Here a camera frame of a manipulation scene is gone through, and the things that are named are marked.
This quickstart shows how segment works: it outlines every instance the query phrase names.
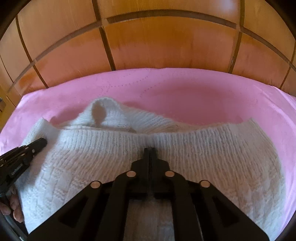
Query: cable knit pattern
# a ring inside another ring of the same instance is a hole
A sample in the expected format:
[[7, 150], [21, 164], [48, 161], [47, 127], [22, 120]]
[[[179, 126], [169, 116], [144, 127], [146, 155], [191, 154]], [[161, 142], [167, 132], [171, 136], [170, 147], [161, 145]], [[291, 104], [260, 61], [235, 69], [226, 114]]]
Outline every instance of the cable knit pattern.
[[[52, 126], [40, 119], [23, 144], [48, 145], [17, 181], [29, 232], [93, 180], [105, 183], [128, 171], [145, 147], [186, 179], [207, 179], [275, 240], [285, 184], [276, 150], [253, 121], [192, 126], [123, 106], [93, 101], [76, 119]], [[174, 240], [170, 203], [130, 201], [125, 240]]]

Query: pink quilted bedspread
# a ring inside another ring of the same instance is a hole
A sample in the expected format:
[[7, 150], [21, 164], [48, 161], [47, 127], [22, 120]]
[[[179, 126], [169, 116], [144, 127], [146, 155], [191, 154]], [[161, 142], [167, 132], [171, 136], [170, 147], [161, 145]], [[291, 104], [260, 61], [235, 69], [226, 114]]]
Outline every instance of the pink quilted bedspread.
[[286, 180], [282, 229], [296, 210], [296, 98], [260, 82], [201, 69], [130, 69], [75, 79], [25, 95], [0, 134], [0, 154], [19, 146], [43, 117], [52, 124], [75, 118], [94, 99], [190, 124], [240, 123], [253, 118], [274, 142]]

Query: wood grain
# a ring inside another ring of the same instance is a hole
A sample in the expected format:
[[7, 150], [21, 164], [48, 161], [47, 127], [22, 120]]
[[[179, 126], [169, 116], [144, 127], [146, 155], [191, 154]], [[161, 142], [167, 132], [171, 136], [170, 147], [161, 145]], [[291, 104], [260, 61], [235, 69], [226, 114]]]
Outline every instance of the wood grain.
[[49, 87], [111, 70], [98, 28], [60, 45], [38, 61], [36, 67]]
[[97, 0], [103, 18], [155, 9], [177, 9], [201, 12], [239, 23], [239, 0]]
[[199, 19], [150, 17], [105, 27], [116, 69], [228, 71], [236, 30]]
[[0, 112], [0, 131], [5, 126], [12, 112], [15, 110], [13, 103], [7, 98], [6, 93], [0, 88], [0, 97], [4, 100], [6, 106], [3, 112]]
[[18, 93], [23, 96], [36, 90], [45, 89], [45, 86], [36, 74], [34, 68], [31, 67], [15, 84], [15, 88]]
[[32, 59], [59, 39], [96, 21], [91, 0], [32, 0], [18, 14]]
[[280, 87], [289, 65], [261, 42], [243, 34], [233, 74]]
[[280, 15], [265, 0], [246, 0], [244, 27], [271, 43], [289, 60], [295, 39]]
[[3, 63], [14, 81], [30, 61], [22, 46], [15, 19], [12, 21], [0, 41], [0, 55]]
[[290, 69], [281, 90], [290, 95], [296, 96], [296, 72], [294, 69]]
[[17, 106], [17, 104], [19, 103], [19, 101], [21, 99], [21, 96], [16, 91], [15, 88], [12, 88], [12, 90], [9, 93], [7, 93], [8, 89], [10, 88], [11, 85], [12, 85], [12, 81], [11, 81], [10, 77], [8, 76], [8, 74], [4, 68], [4, 65], [0, 59], [0, 87], [5, 92], [5, 94], [8, 95], [8, 97], [10, 98], [12, 103], [15, 106]]

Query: finger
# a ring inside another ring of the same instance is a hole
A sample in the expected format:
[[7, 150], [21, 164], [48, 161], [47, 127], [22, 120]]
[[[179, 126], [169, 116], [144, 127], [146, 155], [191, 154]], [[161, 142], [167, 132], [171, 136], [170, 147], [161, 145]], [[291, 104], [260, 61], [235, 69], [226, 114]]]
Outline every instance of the finger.
[[2, 202], [0, 202], [0, 211], [2, 212], [3, 215], [9, 215], [10, 214], [10, 208], [7, 207]]
[[17, 194], [11, 195], [9, 202], [12, 210], [15, 210], [20, 205], [20, 200]]
[[13, 184], [13, 185], [11, 185], [11, 187], [10, 187], [10, 189], [9, 189], [10, 191], [11, 191], [11, 194], [17, 194], [17, 188], [15, 187], [15, 185]]
[[13, 211], [13, 217], [19, 223], [24, 221], [24, 215], [22, 214], [22, 208], [20, 205]]

